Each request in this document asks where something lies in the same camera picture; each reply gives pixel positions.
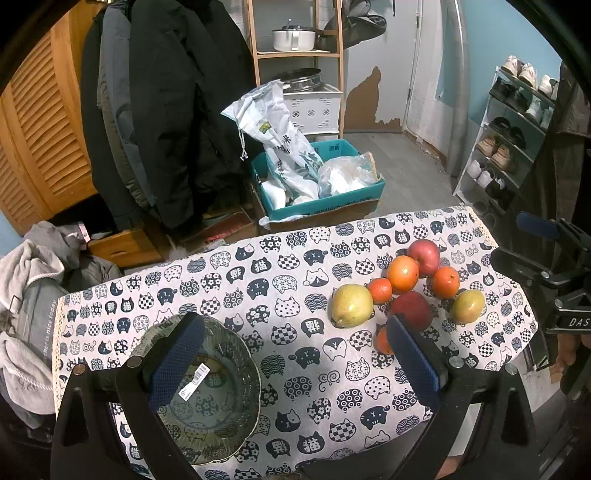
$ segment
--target table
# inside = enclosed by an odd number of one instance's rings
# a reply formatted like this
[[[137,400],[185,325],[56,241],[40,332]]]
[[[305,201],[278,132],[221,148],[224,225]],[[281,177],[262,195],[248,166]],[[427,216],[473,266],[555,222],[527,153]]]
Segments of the table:
[[[247,239],[62,297],[54,333],[56,411],[72,368],[118,367],[149,325],[177,313],[211,315],[239,332],[259,366],[262,407],[255,433],[237,455],[197,468],[207,480],[243,480],[294,471],[317,458],[340,459],[407,432],[429,418],[397,359],[374,350],[388,305],[362,326],[337,329],[333,290],[380,277],[415,239],[440,248],[461,288],[485,293],[477,322],[448,319],[424,279],[434,313],[423,335],[448,356],[498,370],[537,330],[521,287],[494,272],[494,239],[470,207],[382,218]],[[191,401],[200,394],[199,387]],[[132,467],[149,474],[121,408],[113,410]]]

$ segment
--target wooden drawer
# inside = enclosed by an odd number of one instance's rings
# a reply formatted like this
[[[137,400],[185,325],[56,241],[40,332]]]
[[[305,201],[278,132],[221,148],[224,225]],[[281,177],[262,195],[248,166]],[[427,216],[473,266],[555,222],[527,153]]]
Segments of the wooden drawer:
[[[91,254],[106,258],[122,268],[163,261],[144,230],[126,230],[88,243]]]

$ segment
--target red apple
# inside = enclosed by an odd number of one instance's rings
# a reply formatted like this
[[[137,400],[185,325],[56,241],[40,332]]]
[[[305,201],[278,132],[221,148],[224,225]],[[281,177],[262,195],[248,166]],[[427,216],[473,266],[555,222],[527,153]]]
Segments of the red apple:
[[[439,268],[439,248],[430,240],[415,240],[408,247],[408,256],[418,262],[418,272],[422,277],[433,275]]]
[[[392,301],[392,313],[402,313],[419,332],[426,330],[433,321],[433,311],[425,298],[417,291],[402,293]]]

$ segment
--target louvered door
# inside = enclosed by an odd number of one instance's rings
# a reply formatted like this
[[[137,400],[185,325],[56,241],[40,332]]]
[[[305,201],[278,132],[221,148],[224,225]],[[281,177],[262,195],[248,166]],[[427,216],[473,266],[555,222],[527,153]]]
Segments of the louvered door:
[[[20,233],[96,193],[82,133],[71,21],[66,14],[41,39],[0,101],[0,182],[6,186],[0,206]],[[20,190],[8,182],[19,183]],[[28,192],[28,185],[37,193]]]

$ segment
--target white door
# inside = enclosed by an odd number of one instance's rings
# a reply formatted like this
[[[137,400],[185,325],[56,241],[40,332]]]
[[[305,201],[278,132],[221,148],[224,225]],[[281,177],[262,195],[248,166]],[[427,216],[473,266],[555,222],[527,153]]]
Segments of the white door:
[[[345,50],[345,131],[402,131],[422,1],[371,0],[368,15],[384,17],[387,28]]]

